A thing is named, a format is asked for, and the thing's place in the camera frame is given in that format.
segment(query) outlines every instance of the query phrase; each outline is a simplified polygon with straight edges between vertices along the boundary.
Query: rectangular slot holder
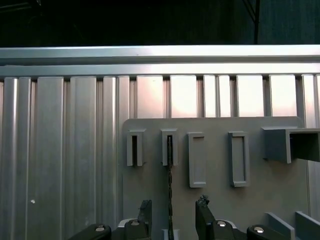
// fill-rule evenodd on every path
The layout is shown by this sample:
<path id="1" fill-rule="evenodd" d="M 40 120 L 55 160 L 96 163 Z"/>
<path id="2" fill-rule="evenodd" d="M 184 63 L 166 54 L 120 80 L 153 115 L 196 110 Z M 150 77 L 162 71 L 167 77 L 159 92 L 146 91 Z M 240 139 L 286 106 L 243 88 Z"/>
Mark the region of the rectangular slot holder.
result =
<path id="1" fill-rule="evenodd" d="M 320 162 L 319 128 L 266 128 L 265 159 L 290 164 L 294 159 Z"/>
<path id="2" fill-rule="evenodd" d="M 188 133 L 190 188 L 204 188 L 206 186 L 207 154 L 204 140 L 203 132 Z"/>
<path id="3" fill-rule="evenodd" d="M 244 131 L 230 131 L 229 145 L 229 177 L 232 187 L 250 185 L 249 137 Z"/>
<path id="4" fill-rule="evenodd" d="M 142 167 L 144 164 L 144 132 L 141 130 L 130 130 L 126 135 L 126 165 Z"/>
<path id="5" fill-rule="evenodd" d="M 177 129 L 161 129 L 162 134 L 162 165 L 168 165 L 168 136 L 172 136 L 172 164 L 178 165 L 178 133 Z"/>

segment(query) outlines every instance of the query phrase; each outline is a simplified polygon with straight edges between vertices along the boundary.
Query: silver screw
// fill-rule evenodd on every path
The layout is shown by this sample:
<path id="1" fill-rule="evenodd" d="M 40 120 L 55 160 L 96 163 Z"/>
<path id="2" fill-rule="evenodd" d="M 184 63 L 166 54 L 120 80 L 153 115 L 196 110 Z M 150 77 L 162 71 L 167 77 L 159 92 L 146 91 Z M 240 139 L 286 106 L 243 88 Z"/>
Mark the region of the silver screw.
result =
<path id="1" fill-rule="evenodd" d="M 222 228 L 224 228 L 227 225 L 224 221 L 218 221 L 216 224 L 218 224 Z"/>
<path id="2" fill-rule="evenodd" d="M 104 226 L 98 226 L 98 227 L 95 229 L 96 232 L 102 232 L 102 231 L 104 231 L 104 230 L 105 230 L 105 227 L 104 227 Z"/>
<path id="3" fill-rule="evenodd" d="M 253 230 L 255 230 L 258 234 L 263 234 L 265 230 L 263 228 L 256 226 Z"/>
<path id="4" fill-rule="evenodd" d="M 132 221 L 131 225 L 132 226 L 138 226 L 140 223 L 137 220 Z"/>

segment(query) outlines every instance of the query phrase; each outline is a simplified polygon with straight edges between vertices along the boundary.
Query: gray plastic board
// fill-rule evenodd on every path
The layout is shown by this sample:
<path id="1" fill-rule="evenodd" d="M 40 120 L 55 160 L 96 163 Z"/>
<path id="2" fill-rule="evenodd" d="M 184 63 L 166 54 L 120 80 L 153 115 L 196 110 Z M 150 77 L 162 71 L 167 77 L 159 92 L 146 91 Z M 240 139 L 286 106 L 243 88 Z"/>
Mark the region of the gray plastic board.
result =
<path id="1" fill-rule="evenodd" d="M 266 224 L 265 212 L 272 212 L 295 226 L 295 212 L 309 212 L 307 164 L 264 160 L 263 127 L 302 128 L 298 117 L 129 119 L 123 125 L 123 143 L 129 131 L 143 132 L 143 166 L 127 166 L 123 154 L 123 218 L 135 218 L 142 200 L 152 200 L 152 239 L 164 239 L 168 229 L 168 172 L 163 166 L 162 131 L 177 129 L 176 166 L 172 167 L 173 228 L 179 239 L 198 239 L 195 202 L 208 195 L 216 219 L 233 222 L 240 230 Z M 249 185 L 232 187 L 230 181 L 229 132 L 244 132 L 248 140 Z M 188 133 L 203 133 L 189 151 Z M 191 188 L 189 161 L 205 164 L 205 184 Z"/>

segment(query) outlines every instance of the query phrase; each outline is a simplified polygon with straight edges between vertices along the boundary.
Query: dark background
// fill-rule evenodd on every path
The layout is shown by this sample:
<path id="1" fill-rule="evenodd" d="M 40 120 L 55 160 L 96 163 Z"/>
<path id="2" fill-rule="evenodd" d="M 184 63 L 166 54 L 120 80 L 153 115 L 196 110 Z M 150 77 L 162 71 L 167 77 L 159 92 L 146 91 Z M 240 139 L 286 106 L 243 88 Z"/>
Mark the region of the dark background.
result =
<path id="1" fill-rule="evenodd" d="M 242 0 L 27 2 L 0 0 L 25 3 L 0 7 L 0 47 L 254 43 Z M 259 44 L 320 44 L 319 27 L 320 0 L 261 0 Z"/>

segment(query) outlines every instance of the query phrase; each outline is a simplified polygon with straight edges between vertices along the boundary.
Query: gray bracket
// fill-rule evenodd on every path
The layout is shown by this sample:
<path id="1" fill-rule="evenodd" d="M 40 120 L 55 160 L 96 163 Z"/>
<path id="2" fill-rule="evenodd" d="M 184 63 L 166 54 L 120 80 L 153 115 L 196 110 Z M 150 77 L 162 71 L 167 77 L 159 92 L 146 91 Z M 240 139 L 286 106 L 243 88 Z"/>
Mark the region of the gray bracket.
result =
<path id="1" fill-rule="evenodd" d="M 204 188 L 206 186 L 207 153 L 204 140 L 203 132 L 188 133 L 190 188 Z"/>
<path id="2" fill-rule="evenodd" d="M 320 222 L 300 211 L 295 212 L 295 230 L 301 240 L 320 239 Z"/>
<path id="3" fill-rule="evenodd" d="M 126 135 L 126 165 L 137 165 L 142 167 L 144 164 L 144 132 L 141 130 L 129 130 Z"/>
<path id="4" fill-rule="evenodd" d="M 244 131 L 230 131 L 229 142 L 229 175 L 232 187 L 250 185 L 249 136 Z"/>
<path id="5" fill-rule="evenodd" d="M 266 212 L 265 214 L 267 216 L 267 224 L 271 229 L 285 235 L 290 240 L 296 239 L 295 229 L 291 225 L 277 217 L 272 212 Z"/>
<path id="6" fill-rule="evenodd" d="M 168 136 L 172 136 L 172 164 L 178 165 L 178 134 L 177 129 L 161 129 L 162 132 L 162 165 L 168 165 Z"/>
<path id="7" fill-rule="evenodd" d="M 320 161 L 320 130 L 263 128 L 265 158 L 290 164 L 294 159 Z"/>

